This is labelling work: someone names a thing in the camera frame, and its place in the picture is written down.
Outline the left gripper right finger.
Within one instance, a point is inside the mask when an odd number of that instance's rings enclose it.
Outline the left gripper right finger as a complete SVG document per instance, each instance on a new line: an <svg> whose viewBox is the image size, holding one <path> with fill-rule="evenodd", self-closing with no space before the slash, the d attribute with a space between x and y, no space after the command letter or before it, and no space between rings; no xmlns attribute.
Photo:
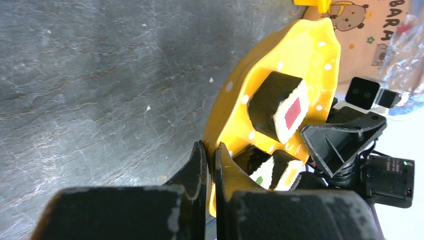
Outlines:
<svg viewBox="0 0 424 240"><path fill-rule="evenodd" d="M367 203L346 190L268 191L215 150L219 240L379 240Z"/></svg>

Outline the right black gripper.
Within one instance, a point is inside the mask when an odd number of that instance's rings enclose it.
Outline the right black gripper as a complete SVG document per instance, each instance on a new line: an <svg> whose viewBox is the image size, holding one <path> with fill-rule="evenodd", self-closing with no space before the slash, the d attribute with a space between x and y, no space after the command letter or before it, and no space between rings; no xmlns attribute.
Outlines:
<svg viewBox="0 0 424 240"><path fill-rule="evenodd" d="M300 135L331 188L354 191L369 205L406 209L414 198L415 161L373 154L357 158L386 127L384 116L365 114L346 123L306 125Z"/></svg>

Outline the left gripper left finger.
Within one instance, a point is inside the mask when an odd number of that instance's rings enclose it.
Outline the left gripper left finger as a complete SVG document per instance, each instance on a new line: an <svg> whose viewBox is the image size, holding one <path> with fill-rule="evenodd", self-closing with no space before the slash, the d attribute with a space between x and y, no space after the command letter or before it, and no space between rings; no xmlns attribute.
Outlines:
<svg viewBox="0 0 424 240"><path fill-rule="evenodd" d="M33 240L202 240L206 228L206 150L157 186L72 187L46 205Z"/></svg>

